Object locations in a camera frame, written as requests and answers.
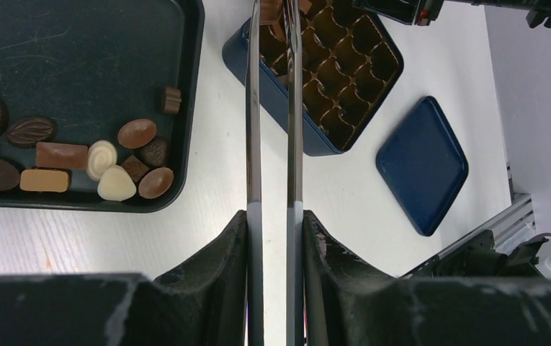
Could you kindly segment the silver metal tongs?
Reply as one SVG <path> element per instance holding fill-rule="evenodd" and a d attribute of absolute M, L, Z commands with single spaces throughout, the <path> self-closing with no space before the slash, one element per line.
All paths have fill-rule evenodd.
<path fill-rule="evenodd" d="M 261 126 L 259 101 L 259 27 L 261 2 L 252 7 L 246 69 L 246 175 L 249 232 L 248 343 L 264 344 L 264 274 L 261 190 Z M 304 345 L 302 240 L 299 238 L 302 206 L 288 208 L 286 344 Z"/>

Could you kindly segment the blue box lid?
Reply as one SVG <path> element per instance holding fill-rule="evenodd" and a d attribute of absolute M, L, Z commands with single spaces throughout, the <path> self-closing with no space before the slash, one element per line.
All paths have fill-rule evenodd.
<path fill-rule="evenodd" d="M 375 164 L 416 232 L 432 236 L 457 198 L 469 164 L 433 96 L 418 101 L 377 152 Z"/>

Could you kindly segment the brown oval chocolate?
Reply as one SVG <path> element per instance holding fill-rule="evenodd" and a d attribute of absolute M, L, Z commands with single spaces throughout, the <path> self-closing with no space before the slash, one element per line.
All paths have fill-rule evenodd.
<path fill-rule="evenodd" d="M 155 199 L 169 190 L 174 181 L 174 172 L 168 167 L 159 167 L 147 173 L 138 185 L 142 198 Z"/>

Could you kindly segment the small dark square chocolate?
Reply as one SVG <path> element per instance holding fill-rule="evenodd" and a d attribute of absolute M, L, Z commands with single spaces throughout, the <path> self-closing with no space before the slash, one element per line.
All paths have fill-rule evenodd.
<path fill-rule="evenodd" d="M 127 157 L 120 166 L 129 174 L 130 178 L 135 183 L 138 183 L 149 171 L 149 167 L 135 155 Z"/>

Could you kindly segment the small brown square chocolate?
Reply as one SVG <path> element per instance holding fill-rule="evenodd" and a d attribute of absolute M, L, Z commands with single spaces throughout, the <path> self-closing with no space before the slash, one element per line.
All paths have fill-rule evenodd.
<path fill-rule="evenodd" d="M 164 114 L 176 115 L 179 113 L 182 103 L 182 93 L 179 89 L 166 86 L 161 98 L 161 110 Z"/>

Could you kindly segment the blue chocolate box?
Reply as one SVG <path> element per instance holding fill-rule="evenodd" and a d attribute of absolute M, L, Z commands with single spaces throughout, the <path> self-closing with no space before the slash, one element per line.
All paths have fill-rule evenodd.
<path fill-rule="evenodd" d="M 352 1 L 300 1 L 303 140 L 309 156 L 343 154 L 360 137 L 403 71 L 403 56 L 376 14 Z M 223 46 L 227 68 L 246 81 L 250 19 Z M 283 15 L 261 25 L 260 103 L 287 131 Z"/>

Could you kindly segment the white triangular chocolate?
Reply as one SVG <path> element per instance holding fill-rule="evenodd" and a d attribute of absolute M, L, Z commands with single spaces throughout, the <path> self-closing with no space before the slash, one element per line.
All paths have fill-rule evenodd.
<path fill-rule="evenodd" d="M 130 199 L 137 192 L 137 187 L 130 175 L 118 165 L 107 169 L 99 181 L 98 195 L 108 201 L 122 202 Z"/>

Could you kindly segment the dark textured chocolate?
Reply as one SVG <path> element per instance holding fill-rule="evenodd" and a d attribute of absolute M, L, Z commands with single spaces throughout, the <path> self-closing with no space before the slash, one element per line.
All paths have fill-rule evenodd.
<path fill-rule="evenodd" d="M 166 163 L 168 151 L 167 140 L 157 136 L 140 149 L 140 158 L 149 166 L 162 167 Z"/>

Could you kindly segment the white round chocolate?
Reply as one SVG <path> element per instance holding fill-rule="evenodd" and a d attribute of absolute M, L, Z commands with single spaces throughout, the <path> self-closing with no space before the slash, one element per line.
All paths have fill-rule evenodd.
<path fill-rule="evenodd" d="M 86 173 L 93 181 L 98 182 L 102 175 L 117 163 L 117 149 L 107 140 L 93 143 L 88 150 Z"/>

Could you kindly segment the milk chocolate bar piece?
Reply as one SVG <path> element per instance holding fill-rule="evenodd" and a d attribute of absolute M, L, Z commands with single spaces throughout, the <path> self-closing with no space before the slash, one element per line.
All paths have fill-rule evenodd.
<path fill-rule="evenodd" d="M 69 143 L 38 142 L 35 165 L 54 169 L 84 170 L 89 148 Z"/>

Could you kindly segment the caramel rectangular chocolate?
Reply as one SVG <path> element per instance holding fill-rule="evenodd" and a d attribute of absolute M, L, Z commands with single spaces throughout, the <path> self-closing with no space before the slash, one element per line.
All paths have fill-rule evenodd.
<path fill-rule="evenodd" d="M 70 186 L 70 174 L 56 169 L 26 169 L 21 173 L 19 187 L 28 192 L 65 192 Z"/>

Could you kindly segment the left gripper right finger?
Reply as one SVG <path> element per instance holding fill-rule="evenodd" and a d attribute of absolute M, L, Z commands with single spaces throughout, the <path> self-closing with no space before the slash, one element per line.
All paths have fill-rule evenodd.
<path fill-rule="evenodd" d="M 551 280 L 394 278 L 305 211 L 310 345 L 551 345 Z"/>

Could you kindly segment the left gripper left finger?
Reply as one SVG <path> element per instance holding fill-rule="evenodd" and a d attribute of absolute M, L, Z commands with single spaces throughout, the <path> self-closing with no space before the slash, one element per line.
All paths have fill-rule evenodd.
<path fill-rule="evenodd" d="M 0 276 L 0 345 L 242 345 L 246 212 L 149 280 L 136 273 Z"/>

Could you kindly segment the round milk chocolate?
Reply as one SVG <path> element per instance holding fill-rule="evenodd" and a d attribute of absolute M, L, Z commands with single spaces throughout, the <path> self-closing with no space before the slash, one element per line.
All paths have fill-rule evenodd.
<path fill-rule="evenodd" d="M 146 118 L 138 118 L 124 124 L 118 131 L 118 143 L 130 149 L 140 148 L 150 143 L 157 133 L 156 124 Z"/>

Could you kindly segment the black chocolate tray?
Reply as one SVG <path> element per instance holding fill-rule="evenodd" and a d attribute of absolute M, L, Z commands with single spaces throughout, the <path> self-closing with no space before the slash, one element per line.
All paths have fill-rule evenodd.
<path fill-rule="evenodd" d="M 201 1 L 0 1 L 0 101 L 11 122 L 53 119 L 55 140 L 117 142 L 119 129 L 152 120 L 174 172 L 162 196 L 110 202 L 86 172 L 66 192 L 0 192 L 0 207 L 152 213 L 179 196 L 187 175 L 205 10 Z M 165 87 L 182 93 L 164 114 Z"/>

